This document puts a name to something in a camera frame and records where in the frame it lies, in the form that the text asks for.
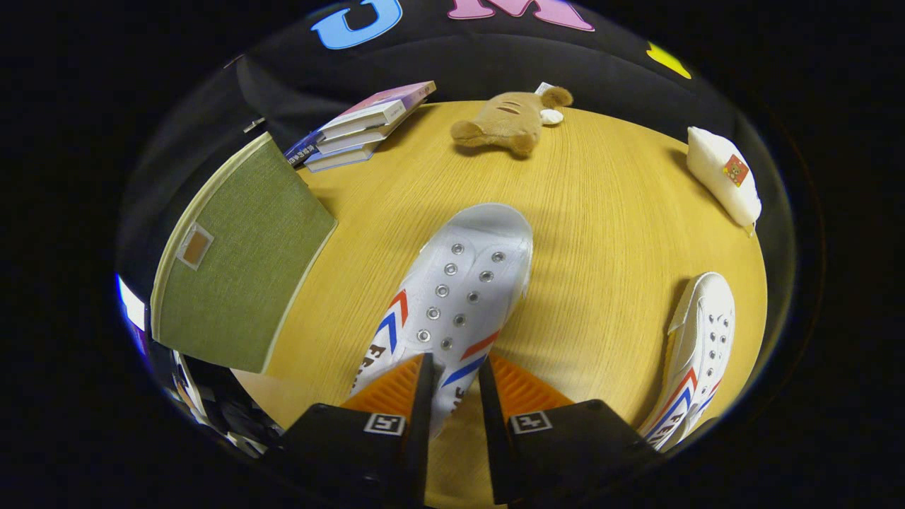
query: canvas shoe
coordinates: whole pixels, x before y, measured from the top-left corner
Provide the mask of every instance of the canvas shoe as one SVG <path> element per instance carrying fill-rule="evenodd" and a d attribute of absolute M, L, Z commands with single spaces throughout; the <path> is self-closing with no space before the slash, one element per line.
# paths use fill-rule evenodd
<path fill-rule="evenodd" d="M 425 244 L 367 348 L 350 396 L 407 359 L 431 352 L 431 437 L 487 359 L 528 290 L 531 226 L 511 206 L 486 203 L 456 214 Z"/>
<path fill-rule="evenodd" d="M 735 336 L 735 301 L 726 279 L 713 272 L 692 279 L 667 333 L 663 389 L 638 431 L 662 451 L 688 435 L 726 372 Z"/>

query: brown stuffed animal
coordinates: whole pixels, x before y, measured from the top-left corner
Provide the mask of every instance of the brown stuffed animal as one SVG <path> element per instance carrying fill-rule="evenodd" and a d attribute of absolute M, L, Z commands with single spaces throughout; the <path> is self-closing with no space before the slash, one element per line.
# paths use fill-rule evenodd
<path fill-rule="evenodd" d="M 487 101 L 474 121 L 460 120 L 450 134 L 457 145 L 480 147 L 497 145 L 527 156 L 540 139 L 540 112 L 572 104 L 572 94 L 562 87 L 551 87 L 537 95 L 509 91 Z"/>

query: blue letter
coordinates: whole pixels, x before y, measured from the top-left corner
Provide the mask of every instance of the blue letter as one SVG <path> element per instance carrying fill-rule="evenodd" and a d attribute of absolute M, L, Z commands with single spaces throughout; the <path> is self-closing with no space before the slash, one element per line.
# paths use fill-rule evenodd
<path fill-rule="evenodd" d="M 343 9 L 318 21 L 311 30 L 318 33 L 320 41 L 326 48 L 342 50 L 378 37 L 402 19 L 402 6 L 398 0 L 362 0 L 361 4 L 374 6 L 377 21 L 365 28 L 351 30 L 346 23 L 346 13 L 350 9 Z"/>

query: green book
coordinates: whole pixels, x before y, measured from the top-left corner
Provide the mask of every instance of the green book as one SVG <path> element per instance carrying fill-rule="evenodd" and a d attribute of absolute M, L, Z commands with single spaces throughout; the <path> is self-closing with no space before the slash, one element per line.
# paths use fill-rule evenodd
<path fill-rule="evenodd" d="M 153 338 L 199 360 L 265 371 L 336 224 L 262 134 L 211 176 L 179 218 L 157 266 Z"/>

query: orange gripper pad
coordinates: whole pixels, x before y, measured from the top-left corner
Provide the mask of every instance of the orange gripper pad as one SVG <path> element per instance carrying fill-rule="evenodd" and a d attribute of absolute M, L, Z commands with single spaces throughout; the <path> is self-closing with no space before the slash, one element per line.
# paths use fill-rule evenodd
<path fill-rule="evenodd" d="M 406 421 L 411 421 L 423 359 L 422 354 L 403 362 L 339 406 L 373 414 L 405 416 Z"/>
<path fill-rule="evenodd" d="M 508 422 L 510 417 L 518 414 L 575 403 L 543 380 L 493 352 L 490 353 L 490 361 L 504 421 Z"/>

